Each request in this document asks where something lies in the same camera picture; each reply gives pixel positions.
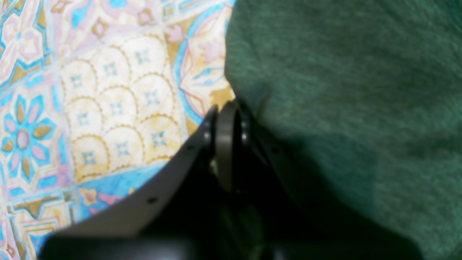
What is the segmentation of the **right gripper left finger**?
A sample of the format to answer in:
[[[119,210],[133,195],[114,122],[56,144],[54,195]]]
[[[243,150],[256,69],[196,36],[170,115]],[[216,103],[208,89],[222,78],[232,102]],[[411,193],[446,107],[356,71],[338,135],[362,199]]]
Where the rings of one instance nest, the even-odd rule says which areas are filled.
[[[40,260],[217,260],[216,227],[232,191],[238,109],[214,106],[147,183],[96,215],[51,235]]]

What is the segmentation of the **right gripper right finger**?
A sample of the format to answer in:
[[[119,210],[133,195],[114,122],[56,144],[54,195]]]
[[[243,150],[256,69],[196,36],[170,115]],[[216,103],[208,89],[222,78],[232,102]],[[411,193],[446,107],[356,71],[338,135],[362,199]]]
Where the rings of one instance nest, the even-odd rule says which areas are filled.
[[[421,260],[410,239],[337,199],[309,160],[299,166],[279,141],[239,107],[238,179],[262,220],[264,260]]]

